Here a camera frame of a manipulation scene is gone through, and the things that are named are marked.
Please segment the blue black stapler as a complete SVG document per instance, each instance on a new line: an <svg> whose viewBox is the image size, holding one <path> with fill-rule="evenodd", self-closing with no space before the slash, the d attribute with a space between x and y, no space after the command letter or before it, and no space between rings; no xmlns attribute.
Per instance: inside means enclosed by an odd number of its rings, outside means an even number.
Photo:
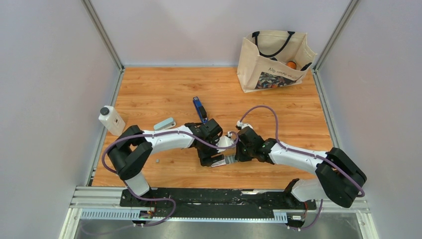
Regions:
<svg viewBox="0 0 422 239"><path fill-rule="evenodd" d="M207 112L198 97L193 97L193 105L202 123L208 122Z"/></svg>

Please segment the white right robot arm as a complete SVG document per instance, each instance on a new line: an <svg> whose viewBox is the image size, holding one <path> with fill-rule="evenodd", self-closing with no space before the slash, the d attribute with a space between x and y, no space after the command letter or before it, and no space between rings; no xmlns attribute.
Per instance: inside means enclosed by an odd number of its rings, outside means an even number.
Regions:
<svg viewBox="0 0 422 239"><path fill-rule="evenodd" d="M257 159L273 165L286 165L315 175L314 179L294 179L286 187L284 202L295 209L313 199L329 199L349 208L354 200L364 197L367 181L363 171L340 148L314 151L294 147L274 138L264 140L253 128L246 126L238 133L238 161Z"/></svg>

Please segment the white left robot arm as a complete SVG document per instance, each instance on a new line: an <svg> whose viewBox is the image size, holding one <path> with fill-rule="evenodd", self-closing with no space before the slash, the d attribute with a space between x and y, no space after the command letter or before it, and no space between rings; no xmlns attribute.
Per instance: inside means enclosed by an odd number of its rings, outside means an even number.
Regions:
<svg viewBox="0 0 422 239"><path fill-rule="evenodd" d="M132 190L134 202L144 207L152 200L150 185L142 174L150 155L171 149L195 148L201 157L214 156L218 153L216 147L222 133L214 119L158 131L141 130L133 125L106 148L105 154L114 167L113 172Z"/></svg>

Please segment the red white staple box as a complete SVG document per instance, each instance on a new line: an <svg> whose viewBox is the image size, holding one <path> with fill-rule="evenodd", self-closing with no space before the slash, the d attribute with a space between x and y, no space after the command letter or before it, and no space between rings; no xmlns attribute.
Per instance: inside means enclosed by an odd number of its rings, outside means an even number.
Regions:
<svg viewBox="0 0 422 239"><path fill-rule="evenodd" d="M237 162L237 160L235 159L235 155L229 155L229 156L225 156L224 159L222 159L222 160L214 162L211 165L211 168L225 166L225 165L233 164L233 163L236 163L236 162Z"/></svg>

